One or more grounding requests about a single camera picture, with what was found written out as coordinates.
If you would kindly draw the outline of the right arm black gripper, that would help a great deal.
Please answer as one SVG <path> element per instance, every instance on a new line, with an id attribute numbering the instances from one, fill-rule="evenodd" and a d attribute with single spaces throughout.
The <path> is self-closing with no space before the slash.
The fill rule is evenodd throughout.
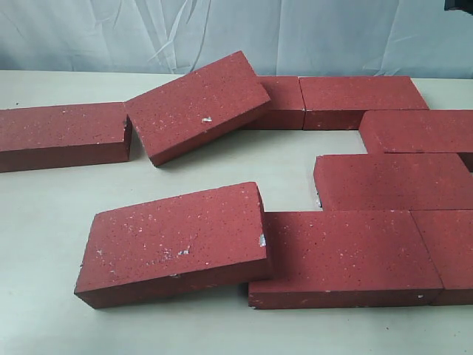
<path id="1" fill-rule="evenodd" d="M 445 11 L 473 11 L 473 0 L 445 0 Z"/>

